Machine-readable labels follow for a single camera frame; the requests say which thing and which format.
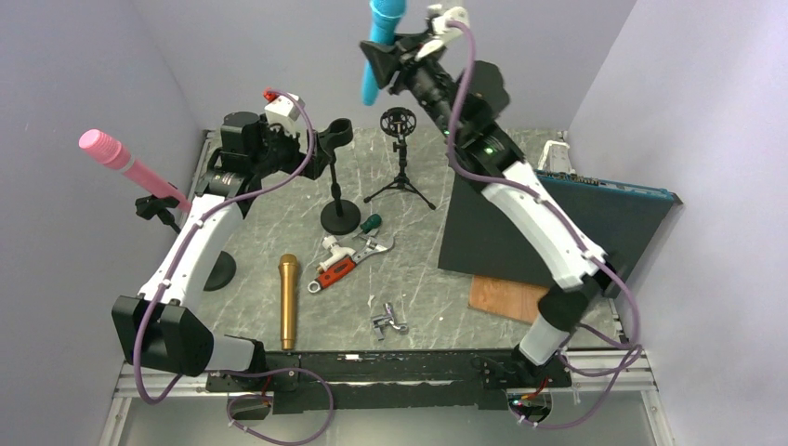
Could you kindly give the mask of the blue microphone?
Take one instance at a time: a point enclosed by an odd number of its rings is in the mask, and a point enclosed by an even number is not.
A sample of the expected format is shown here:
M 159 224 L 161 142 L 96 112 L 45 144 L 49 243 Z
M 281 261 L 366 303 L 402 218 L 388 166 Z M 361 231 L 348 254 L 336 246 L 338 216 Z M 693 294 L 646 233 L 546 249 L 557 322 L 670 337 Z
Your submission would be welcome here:
M 364 41 L 363 50 L 372 49 L 373 59 L 367 60 L 361 78 L 361 103 L 364 106 L 375 104 L 380 86 L 377 83 L 375 64 L 377 51 L 389 50 L 394 44 L 395 34 L 401 19 L 406 14 L 406 0 L 371 0 L 371 24 L 368 39 Z

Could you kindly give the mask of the blue mic round-base stand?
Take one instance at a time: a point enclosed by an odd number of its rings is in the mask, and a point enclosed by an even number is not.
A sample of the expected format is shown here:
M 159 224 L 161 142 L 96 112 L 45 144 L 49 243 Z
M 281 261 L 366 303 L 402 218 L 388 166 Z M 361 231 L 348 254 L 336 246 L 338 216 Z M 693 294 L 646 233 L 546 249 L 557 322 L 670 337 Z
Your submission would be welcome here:
M 317 140 L 322 138 L 326 148 L 333 152 L 333 160 L 329 164 L 331 201 L 320 213 L 322 228 L 331 235 L 347 235 L 361 223 L 360 208 L 352 201 L 342 198 L 342 190 L 335 169 L 335 150 L 347 146 L 353 139 L 353 127 L 349 118 L 337 118 L 324 130 L 316 134 Z

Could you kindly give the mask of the black tripod mic stand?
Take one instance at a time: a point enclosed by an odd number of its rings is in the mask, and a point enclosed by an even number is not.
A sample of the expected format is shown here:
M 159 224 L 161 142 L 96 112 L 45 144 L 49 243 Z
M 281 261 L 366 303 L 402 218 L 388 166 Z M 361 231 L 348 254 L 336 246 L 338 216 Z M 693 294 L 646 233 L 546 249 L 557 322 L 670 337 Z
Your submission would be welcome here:
M 399 172 L 387 185 L 364 197 L 362 201 L 369 203 L 373 198 L 387 190 L 404 190 L 417 195 L 430 210 L 436 210 L 437 206 L 418 190 L 406 173 L 408 165 L 407 137 L 413 133 L 417 125 L 414 112 L 404 107 L 389 108 L 381 114 L 379 125 L 387 136 L 395 138 L 392 144 L 392 151 L 398 154 Z

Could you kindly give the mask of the gold microphone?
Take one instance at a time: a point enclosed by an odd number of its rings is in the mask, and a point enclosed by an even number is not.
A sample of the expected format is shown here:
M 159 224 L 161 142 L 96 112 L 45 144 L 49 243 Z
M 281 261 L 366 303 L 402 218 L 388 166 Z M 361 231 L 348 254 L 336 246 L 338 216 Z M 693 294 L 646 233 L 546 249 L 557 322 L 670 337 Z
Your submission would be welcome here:
M 282 350 L 293 350 L 297 332 L 297 297 L 300 264 L 294 254 L 284 254 L 280 258 L 279 273 L 281 281 L 281 329 Z

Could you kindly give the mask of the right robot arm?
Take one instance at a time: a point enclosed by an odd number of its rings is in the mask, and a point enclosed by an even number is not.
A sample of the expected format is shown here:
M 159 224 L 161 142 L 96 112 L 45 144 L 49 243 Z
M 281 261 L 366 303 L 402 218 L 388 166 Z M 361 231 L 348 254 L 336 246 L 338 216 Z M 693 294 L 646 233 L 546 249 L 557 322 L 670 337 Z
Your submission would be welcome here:
M 469 58 L 458 77 L 440 65 L 423 34 L 398 34 L 392 44 L 362 41 L 376 86 L 410 92 L 445 135 L 449 166 L 519 230 L 550 271 L 554 286 L 513 350 L 512 373 L 524 386 L 544 378 L 590 302 L 617 280 L 608 253 L 588 239 L 545 189 L 525 155 L 498 125 L 510 97 L 499 67 Z

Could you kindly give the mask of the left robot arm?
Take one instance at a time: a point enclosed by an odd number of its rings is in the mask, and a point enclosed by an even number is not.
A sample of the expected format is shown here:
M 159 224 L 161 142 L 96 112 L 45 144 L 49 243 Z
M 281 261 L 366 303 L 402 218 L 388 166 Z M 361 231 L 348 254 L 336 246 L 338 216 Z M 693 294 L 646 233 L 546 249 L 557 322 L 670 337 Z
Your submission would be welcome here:
M 126 361 L 136 378 L 145 369 L 176 376 L 230 372 L 242 389 L 260 387 L 267 377 L 264 345 L 254 339 L 216 335 L 195 314 L 204 287 L 230 236 L 255 198 L 263 178 L 319 178 L 335 149 L 353 139 L 352 123 L 340 118 L 307 133 L 306 147 L 292 119 L 271 112 L 238 111 L 219 128 L 219 145 L 200 178 L 190 214 L 152 277 L 134 296 L 121 295 L 112 320 Z

